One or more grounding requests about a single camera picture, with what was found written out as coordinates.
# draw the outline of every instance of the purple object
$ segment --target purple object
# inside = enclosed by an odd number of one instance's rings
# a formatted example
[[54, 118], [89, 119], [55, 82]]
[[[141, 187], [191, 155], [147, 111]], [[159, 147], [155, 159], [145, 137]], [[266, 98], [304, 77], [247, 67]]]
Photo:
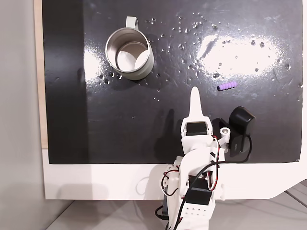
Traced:
[[229, 82], [229, 83], [224, 83], [221, 84], [217, 87], [218, 91], [222, 91], [222, 90], [228, 90], [231, 88], [235, 88], [237, 86], [237, 83], [235, 81]]

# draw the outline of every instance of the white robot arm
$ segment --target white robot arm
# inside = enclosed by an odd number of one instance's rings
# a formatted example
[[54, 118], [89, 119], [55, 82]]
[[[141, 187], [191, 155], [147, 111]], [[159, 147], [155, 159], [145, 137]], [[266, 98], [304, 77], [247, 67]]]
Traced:
[[[233, 120], [243, 119], [245, 134], [250, 131], [249, 122], [254, 118], [249, 112], [239, 112]], [[220, 163], [243, 163], [225, 161], [231, 130], [220, 129], [221, 138], [213, 136], [210, 119], [202, 114], [200, 94], [192, 89], [189, 116], [183, 119], [181, 142], [184, 157], [177, 157], [174, 164], [168, 165], [161, 180], [161, 188], [167, 197], [169, 223], [167, 230], [208, 230], [209, 220], [215, 208], [215, 200], [223, 200], [223, 165]]]

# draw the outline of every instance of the mug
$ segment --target mug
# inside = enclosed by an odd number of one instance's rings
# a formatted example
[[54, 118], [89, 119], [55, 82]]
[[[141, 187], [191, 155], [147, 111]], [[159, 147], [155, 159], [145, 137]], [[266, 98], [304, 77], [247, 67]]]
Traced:
[[136, 17], [128, 16], [126, 27], [116, 30], [106, 42], [106, 58], [115, 71], [129, 80], [146, 77], [154, 67], [149, 41], [139, 31]]

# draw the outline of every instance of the mug handle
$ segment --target mug handle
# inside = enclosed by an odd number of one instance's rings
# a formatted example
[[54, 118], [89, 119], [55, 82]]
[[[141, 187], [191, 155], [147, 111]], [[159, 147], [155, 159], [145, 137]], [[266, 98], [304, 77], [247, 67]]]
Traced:
[[126, 27], [130, 27], [136, 30], [139, 30], [139, 22], [136, 17], [128, 16], [126, 18]]

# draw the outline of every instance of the floor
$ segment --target floor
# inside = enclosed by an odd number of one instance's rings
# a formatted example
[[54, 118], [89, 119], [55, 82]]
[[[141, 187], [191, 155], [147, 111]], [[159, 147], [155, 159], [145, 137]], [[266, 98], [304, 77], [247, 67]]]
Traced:
[[[307, 181], [288, 190], [307, 204]], [[163, 230], [160, 201], [75, 201], [48, 230]], [[269, 200], [218, 201], [210, 230], [305, 230], [307, 208], [286, 193]]]

